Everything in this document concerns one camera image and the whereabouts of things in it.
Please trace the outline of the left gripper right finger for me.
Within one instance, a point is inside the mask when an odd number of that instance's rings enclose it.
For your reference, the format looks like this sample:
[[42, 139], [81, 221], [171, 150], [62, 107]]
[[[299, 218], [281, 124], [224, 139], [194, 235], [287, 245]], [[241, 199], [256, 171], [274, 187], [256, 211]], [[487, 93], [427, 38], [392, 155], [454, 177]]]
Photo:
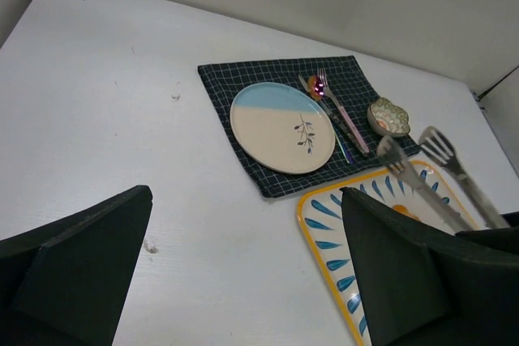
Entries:
[[341, 209], [374, 345], [517, 344], [517, 214], [448, 234], [349, 187]]

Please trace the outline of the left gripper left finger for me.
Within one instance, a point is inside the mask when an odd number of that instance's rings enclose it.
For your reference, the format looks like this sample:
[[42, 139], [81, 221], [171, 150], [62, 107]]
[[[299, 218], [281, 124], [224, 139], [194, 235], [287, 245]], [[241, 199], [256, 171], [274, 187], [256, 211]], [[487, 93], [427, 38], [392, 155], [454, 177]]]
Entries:
[[152, 212], [134, 186], [1, 242], [3, 345], [111, 345]]

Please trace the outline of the metal serving tongs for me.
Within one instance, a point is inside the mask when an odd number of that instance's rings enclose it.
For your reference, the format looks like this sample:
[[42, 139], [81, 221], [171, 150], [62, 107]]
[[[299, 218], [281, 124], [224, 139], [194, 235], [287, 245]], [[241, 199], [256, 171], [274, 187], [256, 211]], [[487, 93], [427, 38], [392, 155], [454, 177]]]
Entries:
[[[429, 126], [421, 134], [418, 145], [422, 152], [448, 173], [463, 191], [483, 220], [485, 229], [507, 229], [510, 223], [496, 210], [458, 159], [457, 151], [448, 138], [436, 127]], [[442, 182], [441, 176], [429, 178], [424, 168], [416, 169], [403, 148], [391, 136], [385, 135], [376, 154], [388, 171], [411, 188], [436, 212], [448, 231], [458, 233], [478, 229], [472, 217], [453, 197], [452, 191]]]

